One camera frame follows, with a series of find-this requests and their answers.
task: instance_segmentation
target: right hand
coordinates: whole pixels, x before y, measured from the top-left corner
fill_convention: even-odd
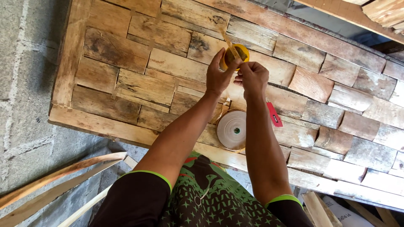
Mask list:
[[[234,84],[244,88],[244,98],[264,99],[268,85],[269,71],[258,62],[245,62],[240,65]]]

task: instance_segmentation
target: green trim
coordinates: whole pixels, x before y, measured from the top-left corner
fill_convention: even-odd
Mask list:
[[[128,172],[128,173],[125,173],[125,174],[122,175],[121,177],[125,176],[126,174],[130,174],[130,173],[134,173],[134,172],[147,172],[147,173],[154,174],[154,175],[160,177],[161,179],[163,179],[163,180],[165,180],[165,181],[167,182],[168,186],[170,187],[170,193],[171,193],[171,191],[173,190],[173,187],[171,186],[170,181],[168,181],[168,179],[167,179],[165,176],[161,175],[160,173],[153,172],[153,171],[148,171],[148,170],[135,170],[135,171],[130,171],[130,172]]]
[[[272,202],[282,201],[282,200],[293,200],[293,201],[296,201],[297,203],[300,204],[300,206],[301,206],[302,209],[303,209],[303,205],[301,204],[301,202],[300,202],[296,197],[294,197],[293,195],[289,195],[289,194],[284,194],[284,195],[280,195],[280,196],[278,196],[278,197],[276,197],[276,198],[273,198],[269,203],[265,204],[265,208],[268,208],[268,205],[269,205],[270,203],[272,203]]]

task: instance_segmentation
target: left hand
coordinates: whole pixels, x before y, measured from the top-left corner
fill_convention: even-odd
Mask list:
[[[226,72],[221,72],[219,70],[220,59],[225,54],[226,49],[222,48],[213,58],[212,62],[208,67],[208,72],[206,73],[206,93],[214,93],[216,95],[221,95],[223,91],[229,86],[231,76],[234,71],[239,68],[243,63],[241,59],[234,60]]]

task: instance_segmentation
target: hand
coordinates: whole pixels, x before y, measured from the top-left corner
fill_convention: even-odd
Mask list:
[[[258,62],[245,62],[240,65],[234,84],[243,86],[244,98],[265,100],[269,71]]]
[[[223,91],[229,86],[231,76],[234,71],[238,69],[242,60],[235,60],[230,65],[226,72],[219,70],[220,59],[225,54],[226,50],[222,48],[213,58],[206,73],[206,93],[212,92],[216,95],[221,95]]]

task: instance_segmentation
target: shirt sleeve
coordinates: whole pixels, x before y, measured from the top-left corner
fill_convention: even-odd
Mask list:
[[[265,207],[287,227],[314,227],[299,200],[292,195],[281,195]]]
[[[170,193],[171,185],[160,174],[128,173],[111,186],[89,226],[156,226]]]

